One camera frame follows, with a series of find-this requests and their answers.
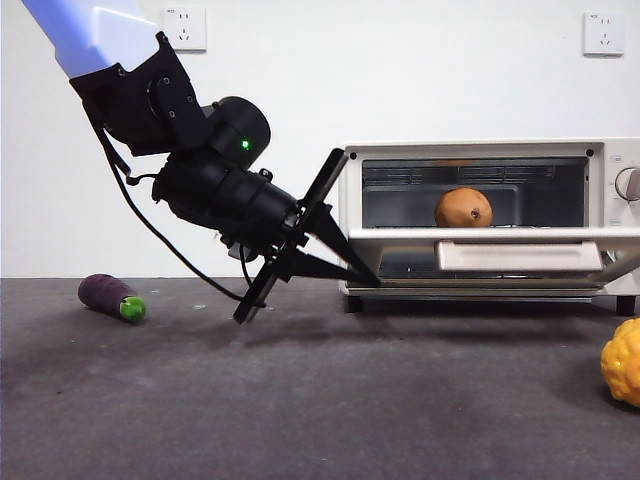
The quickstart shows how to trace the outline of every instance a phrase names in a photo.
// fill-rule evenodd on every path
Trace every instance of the oven foot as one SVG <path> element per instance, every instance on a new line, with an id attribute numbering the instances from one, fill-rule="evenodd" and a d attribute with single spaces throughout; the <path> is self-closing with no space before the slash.
<path id="1" fill-rule="evenodd" d="M 623 316 L 631 316 L 636 310 L 636 296 L 624 295 L 618 296 L 616 301 L 616 314 Z"/>
<path id="2" fill-rule="evenodd" d="M 364 302 L 360 297 L 345 295 L 343 298 L 343 309 L 345 313 L 359 313 L 364 310 Z"/>

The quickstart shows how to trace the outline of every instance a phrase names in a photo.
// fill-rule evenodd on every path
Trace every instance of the eggplant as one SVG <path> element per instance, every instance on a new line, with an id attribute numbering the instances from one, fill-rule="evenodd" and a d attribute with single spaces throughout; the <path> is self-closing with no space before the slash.
<path id="1" fill-rule="evenodd" d="M 78 298 L 92 310 L 106 313 L 129 323 L 140 323 L 146 312 L 144 300 L 122 280 L 96 273 L 78 287 Z"/>

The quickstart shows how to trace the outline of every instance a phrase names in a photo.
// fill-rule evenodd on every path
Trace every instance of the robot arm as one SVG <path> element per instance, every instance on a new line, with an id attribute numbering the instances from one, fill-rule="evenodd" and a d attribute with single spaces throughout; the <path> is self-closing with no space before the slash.
<path id="1" fill-rule="evenodd" d="M 137 210 L 127 163 L 111 138 L 133 156 L 169 153 L 154 177 L 152 198 L 179 218 L 218 230 L 230 255 L 264 257 L 264 266 L 240 300 L 239 323 L 255 315 L 277 279 L 337 278 L 365 284 L 378 279 L 349 246 L 324 199 L 347 158 L 334 149 L 303 199 L 271 183 L 262 169 L 249 170 L 267 147 L 271 131 L 251 102 L 226 97 L 201 107 L 167 37 L 141 17 L 134 0 L 23 0 L 56 48 L 56 59 L 82 99 L 89 121 L 129 206 L 145 225 L 201 278 Z M 349 266 L 344 269 L 305 254 L 312 234 Z"/>

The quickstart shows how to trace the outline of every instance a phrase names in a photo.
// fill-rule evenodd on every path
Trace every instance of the oven control knob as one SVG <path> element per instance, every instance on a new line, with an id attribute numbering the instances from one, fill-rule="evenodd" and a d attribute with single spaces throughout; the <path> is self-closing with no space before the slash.
<path id="1" fill-rule="evenodd" d="M 640 200 L 640 168 L 625 168 L 616 177 L 616 192 L 628 202 Z"/>

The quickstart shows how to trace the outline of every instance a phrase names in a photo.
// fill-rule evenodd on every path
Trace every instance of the wall socket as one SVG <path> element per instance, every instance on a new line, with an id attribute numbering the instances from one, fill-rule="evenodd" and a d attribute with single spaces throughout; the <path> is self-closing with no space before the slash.
<path id="1" fill-rule="evenodd" d="M 205 51 L 207 22 L 205 7 L 167 7 L 163 10 L 163 31 L 176 51 Z"/>
<path id="2" fill-rule="evenodd" d="M 584 14 L 583 52 L 589 56 L 619 57 L 624 54 L 624 18 L 619 14 Z"/>

